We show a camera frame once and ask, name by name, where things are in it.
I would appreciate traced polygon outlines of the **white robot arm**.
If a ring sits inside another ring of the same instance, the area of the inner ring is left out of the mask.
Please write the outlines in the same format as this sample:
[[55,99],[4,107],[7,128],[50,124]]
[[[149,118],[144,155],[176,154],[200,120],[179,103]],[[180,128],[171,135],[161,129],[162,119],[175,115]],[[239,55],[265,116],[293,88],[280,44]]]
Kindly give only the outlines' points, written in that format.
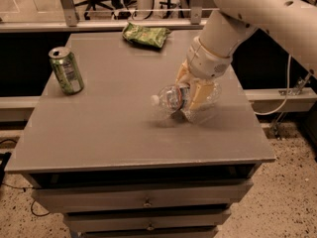
[[317,72],[317,7],[301,0],[213,0],[216,11],[195,37],[176,81],[190,87],[187,110],[197,110],[224,74],[239,44],[266,32],[308,72]]

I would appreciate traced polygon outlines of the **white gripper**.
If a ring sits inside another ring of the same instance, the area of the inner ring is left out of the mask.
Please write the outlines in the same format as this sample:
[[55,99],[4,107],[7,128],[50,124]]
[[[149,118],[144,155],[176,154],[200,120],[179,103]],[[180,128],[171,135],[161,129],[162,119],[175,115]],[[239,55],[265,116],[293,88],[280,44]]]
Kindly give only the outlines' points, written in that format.
[[177,72],[175,82],[190,85],[188,109],[198,110],[207,103],[207,97],[214,91],[214,81],[206,79],[222,76],[232,58],[213,55],[202,46],[199,38],[195,37],[187,51],[186,59]]

